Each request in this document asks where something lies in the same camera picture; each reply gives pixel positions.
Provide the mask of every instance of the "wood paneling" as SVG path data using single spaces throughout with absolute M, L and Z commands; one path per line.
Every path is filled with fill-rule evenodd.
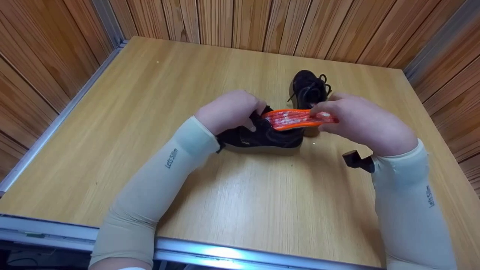
M 2 1 L 0 11 L 70 98 L 99 67 L 62 0 Z
M 465 0 L 441 0 L 388 65 L 405 68 Z
M 296 56 L 325 59 L 353 0 L 312 0 Z
M 171 40 L 200 43 L 195 0 L 163 0 Z
M 0 36 L 0 54 L 57 112 L 62 111 L 70 98 L 2 12 Z
M 293 55 L 309 6 L 309 0 L 273 0 L 263 51 Z
M 113 51 L 103 25 L 93 7 L 91 0 L 63 0 L 72 14 L 88 46 L 98 63 L 103 63 Z
M 138 36 L 137 28 L 133 22 L 127 0 L 110 0 L 110 5 L 112 6 L 113 12 L 115 13 L 125 38 L 130 39 L 132 36 Z
M 7 176 L 26 152 L 25 148 L 0 132 L 0 181 Z
M 128 0 L 127 2 L 139 35 L 169 39 L 162 1 Z
M 235 0 L 233 48 L 261 51 L 271 1 Z
M 110 1 L 126 37 L 404 68 L 464 0 Z
M 422 102 L 437 92 L 480 55 L 480 15 L 446 49 L 436 55 L 422 76 L 411 82 Z
M 200 42 L 232 47 L 233 0 L 198 0 Z
M 388 66 L 439 2 L 440 0 L 397 0 L 358 62 Z
M 432 115 L 479 82 L 480 57 L 477 57 L 466 68 L 451 78 L 446 85 L 436 91 L 423 105 L 428 114 Z
M 475 143 L 478 144 L 480 139 L 478 136 L 480 128 L 480 82 L 477 82 L 432 114 L 431 118 L 453 153 L 459 151 L 471 153 Z
M 354 0 L 326 59 L 357 62 L 395 0 Z
M 57 113 L 0 59 L 0 129 L 30 148 Z
M 462 168 L 477 195 L 480 196 L 480 155 L 461 162 L 460 168 Z

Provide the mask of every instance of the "beige arm sleeve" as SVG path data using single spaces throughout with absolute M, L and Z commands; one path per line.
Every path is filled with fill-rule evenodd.
M 194 117 L 125 185 L 108 210 L 90 266 L 105 258 L 135 258 L 153 266 L 155 229 L 187 176 L 219 149 Z
M 429 186 L 428 154 L 422 141 L 403 155 L 373 160 L 375 210 L 387 269 L 456 269 L 448 228 Z

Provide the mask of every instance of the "orange insole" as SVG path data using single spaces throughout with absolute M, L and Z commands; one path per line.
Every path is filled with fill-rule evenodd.
M 262 115 L 278 131 L 319 126 L 323 123 L 338 123 L 338 119 L 328 112 L 321 111 L 310 116 L 310 110 L 282 109 L 273 110 Z

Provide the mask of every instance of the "shoe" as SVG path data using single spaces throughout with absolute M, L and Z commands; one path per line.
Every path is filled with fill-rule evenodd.
M 267 106 L 262 114 L 273 111 Z M 256 127 L 255 132 L 244 126 L 226 130 L 217 138 L 225 145 L 225 149 L 236 153 L 267 153 L 291 156 L 300 150 L 303 141 L 303 129 L 277 131 L 271 123 L 256 112 L 250 115 Z
M 318 102 L 328 99 L 332 89 L 326 82 L 327 77 L 325 74 L 317 78 L 309 70 L 300 70 L 290 83 L 290 98 L 287 101 L 292 100 L 294 109 L 310 110 Z M 319 133 L 317 127 L 308 127 L 305 128 L 304 136 L 316 137 Z

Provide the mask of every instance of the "table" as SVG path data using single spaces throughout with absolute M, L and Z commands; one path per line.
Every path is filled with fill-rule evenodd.
M 480 201 L 401 70 L 144 37 L 133 37 L 98 78 L 0 199 L 0 213 L 97 227 L 198 108 L 238 88 L 286 108 L 301 69 L 326 74 L 333 91 L 363 96 L 414 129 L 430 152 L 431 186 L 459 269 L 479 268 Z M 371 154 L 321 134 L 292 157 L 212 155 L 189 176 L 157 235 L 384 267 L 371 178 L 341 157 L 354 149 Z

